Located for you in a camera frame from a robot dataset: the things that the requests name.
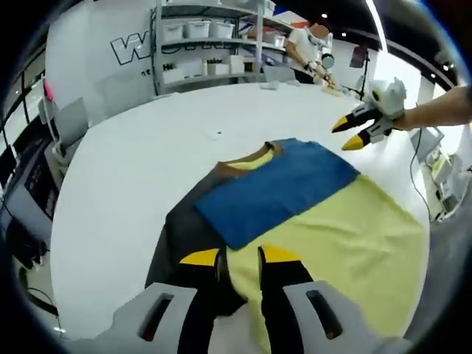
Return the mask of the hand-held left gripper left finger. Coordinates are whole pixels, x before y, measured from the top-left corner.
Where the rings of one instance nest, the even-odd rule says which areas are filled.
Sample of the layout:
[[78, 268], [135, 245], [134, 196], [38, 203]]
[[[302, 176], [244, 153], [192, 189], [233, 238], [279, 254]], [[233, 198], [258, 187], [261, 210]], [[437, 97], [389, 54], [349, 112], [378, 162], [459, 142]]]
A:
[[219, 249], [180, 261], [119, 308], [110, 328], [115, 353], [208, 353], [216, 317]]

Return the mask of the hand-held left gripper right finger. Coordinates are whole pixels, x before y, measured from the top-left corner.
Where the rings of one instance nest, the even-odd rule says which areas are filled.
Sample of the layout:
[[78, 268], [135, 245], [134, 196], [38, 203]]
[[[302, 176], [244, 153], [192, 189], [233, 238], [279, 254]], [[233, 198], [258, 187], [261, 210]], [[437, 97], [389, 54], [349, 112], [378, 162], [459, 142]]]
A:
[[258, 249], [261, 309], [272, 353], [371, 353], [360, 307], [325, 281], [314, 281], [294, 254]]

